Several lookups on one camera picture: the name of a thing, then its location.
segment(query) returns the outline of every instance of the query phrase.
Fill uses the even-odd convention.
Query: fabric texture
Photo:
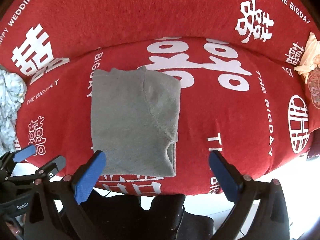
[[[312,145],[307,155],[308,159],[314,158],[316,156],[320,156],[320,130],[319,129],[314,130],[313,134],[314,136],[313,136]]]
[[[23,79],[0,70],[0,156],[14,152],[17,112],[27,92]]]
[[[110,240],[209,240],[213,236],[210,217],[192,215],[183,209],[185,196],[157,196],[143,210],[136,196],[103,198],[95,190],[81,204],[89,219]],[[70,225],[66,215],[64,225]],[[71,236],[75,232],[68,226]]]
[[[307,84],[309,72],[317,66],[320,66],[320,41],[317,41],[316,36],[310,32],[300,65],[295,67],[294,70],[304,77],[305,84]]]
[[[180,81],[146,70],[95,70],[93,150],[106,153],[104,174],[176,175]]]
[[[0,63],[28,83],[17,135],[21,147],[37,145],[28,161],[39,167],[61,154],[61,175],[73,174],[92,156],[97,68],[145,65],[181,83],[176,176],[109,174],[97,187],[219,192],[212,149],[256,179],[310,148],[293,67],[319,30],[300,0],[15,0],[0,29]]]
[[[320,68],[308,74],[305,84],[306,102],[308,107],[309,131],[320,128]]]
[[[73,174],[94,152],[95,70],[141,66],[180,79],[176,176],[106,174],[98,179],[99,188],[134,195],[218,192],[208,164],[212,149],[256,179],[310,148],[304,84],[296,72],[291,76],[282,63],[226,42],[176,38],[98,49],[29,85],[17,123],[21,147],[37,144],[28,161],[41,166],[61,154],[67,159],[61,176]]]

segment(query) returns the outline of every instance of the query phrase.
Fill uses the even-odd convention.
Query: red cushion
[[[170,58],[176,61],[168,64]],[[131,194],[208,193],[218,190],[208,165],[210,148],[222,151],[241,173],[258,178],[310,147],[308,119],[302,119],[307,110],[293,109],[305,105],[297,73],[291,77],[278,63],[241,47],[182,38],[93,51],[31,84],[17,123],[20,145],[38,145],[37,155],[28,160],[39,166],[62,154],[67,167],[61,174],[75,172],[93,153],[90,95],[94,69],[132,70],[142,65],[182,77],[177,175],[164,179],[107,176],[99,179],[99,187],[105,184]],[[151,186],[138,189],[138,185]]]
[[[252,3],[257,18],[251,26],[248,16],[242,32],[245,5],[253,10]],[[310,31],[319,34],[299,0],[15,0],[0,28],[0,63],[26,81],[33,76],[18,115],[20,145],[37,144],[29,159],[35,165],[64,155],[62,175],[92,155],[91,77],[99,64],[105,70],[166,69],[184,86],[177,176],[114,175],[100,179],[100,187],[132,194],[215,192],[209,149],[221,150],[240,172],[257,178],[311,143],[308,119],[302,119],[303,86],[284,63],[293,43],[303,46]],[[163,36],[230,45],[183,38],[170,40],[168,49],[157,43],[165,40],[150,40]]]

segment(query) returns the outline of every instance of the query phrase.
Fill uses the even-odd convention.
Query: decorative pillow
[[[309,110],[309,132],[320,128],[320,41],[310,32],[300,65],[294,70],[305,81],[305,92]]]
[[[90,52],[29,85],[17,122],[21,147],[37,146],[28,161],[40,166],[61,154],[67,159],[61,175],[73,174],[93,154],[94,70],[143,65],[181,82],[176,176],[105,175],[98,187],[138,195],[217,192],[210,150],[255,179],[309,150],[308,110],[297,73],[226,42],[167,38]]]

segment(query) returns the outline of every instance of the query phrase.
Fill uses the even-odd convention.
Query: folded towel
[[[93,149],[106,153],[103,174],[173,177],[180,81],[145,67],[96,70],[92,84]]]

